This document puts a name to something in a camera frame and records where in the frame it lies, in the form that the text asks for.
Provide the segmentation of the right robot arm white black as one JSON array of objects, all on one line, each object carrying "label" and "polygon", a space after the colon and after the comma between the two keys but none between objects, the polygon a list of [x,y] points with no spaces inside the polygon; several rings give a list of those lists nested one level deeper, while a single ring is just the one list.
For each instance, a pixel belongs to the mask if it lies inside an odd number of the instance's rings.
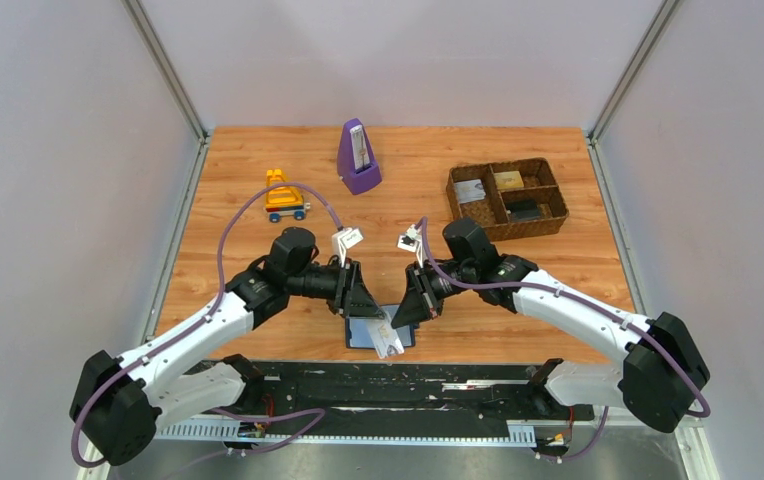
[{"label": "right robot arm white black", "polygon": [[577,404],[625,408],[662,433],[673,432],[686,416],[711,415],[702,393],[710,371],[681,318],[668,312],[650,318],[584,294],[528,259],[499,253],[469,217],[444,228],[451,257],[439,261],[430,250],[427,223],[421,218],[398,238],[398,248],[416,260],[406,269],[394,327],[435,319],[445,299],[474,291],[485,303],[542,320],[608,358],[603,365],[565,359],[542,365],[528,392],[538,415],[554,417]]}]

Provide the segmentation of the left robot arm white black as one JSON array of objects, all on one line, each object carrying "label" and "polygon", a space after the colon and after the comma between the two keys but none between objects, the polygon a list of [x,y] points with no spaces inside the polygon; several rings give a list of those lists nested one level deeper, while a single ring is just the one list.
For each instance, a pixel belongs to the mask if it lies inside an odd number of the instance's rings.
[{"label": "left robot arm white black", "polygon": [[241,413],[256,411],[265,389],[242,355],[200,373],[190,370],[218,347],[284,311],[293,297],[321,299],[343,318],[383,318],[363,282],[360,263],[347,255],[362,239],[356,227],[336,231],[335,253],[321,264],[315,236],[304,228],[286,228],[268,254],[226,282],[181,324],[118,356],[100,350],[89,357],[69,410],[77,463],[85,468],[123,465],[160,430],[194,415],[230,405]]}]

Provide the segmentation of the white silver card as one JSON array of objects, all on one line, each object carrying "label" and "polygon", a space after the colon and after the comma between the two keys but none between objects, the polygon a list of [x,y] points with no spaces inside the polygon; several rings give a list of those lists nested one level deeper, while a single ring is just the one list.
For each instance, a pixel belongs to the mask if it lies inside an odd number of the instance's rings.
[{"label": "white silver card", "polygon": [[380,359],[404,353],[405,348],[402,341],[388,320],[367,319],[365,327],[373,348]]}]

